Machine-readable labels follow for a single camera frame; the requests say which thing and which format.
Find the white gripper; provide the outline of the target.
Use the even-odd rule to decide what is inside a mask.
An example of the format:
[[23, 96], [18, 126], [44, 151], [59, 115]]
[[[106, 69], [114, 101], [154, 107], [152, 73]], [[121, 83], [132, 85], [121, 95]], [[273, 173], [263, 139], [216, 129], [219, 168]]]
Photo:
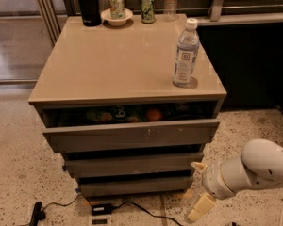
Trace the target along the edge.
[[188, 223], [194, 223], [208, 213], [215, 206], [216, 199], [234, 197], [242, 190], [251, 189], [255, 182], [255, 174], [242, 163], [239, 156], [210, 165], [194, 161], [191, 166], [201, 173], [204, 172], [202, 183], [209, 194], [198, 193], [193, 198], [186, 216]]

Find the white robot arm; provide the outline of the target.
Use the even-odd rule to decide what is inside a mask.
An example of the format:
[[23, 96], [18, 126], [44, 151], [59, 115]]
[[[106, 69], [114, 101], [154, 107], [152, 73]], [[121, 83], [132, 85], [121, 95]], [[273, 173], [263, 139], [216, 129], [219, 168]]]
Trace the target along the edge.
[[209, 212], [217, 200], [235, 197], [240, 191], [283, 187], [283, 148], [266, 139], [248, 141], [239, 156], [226, 161], [191, 165], [201, 171], [205, 191], [193, 197], [188, 223]]

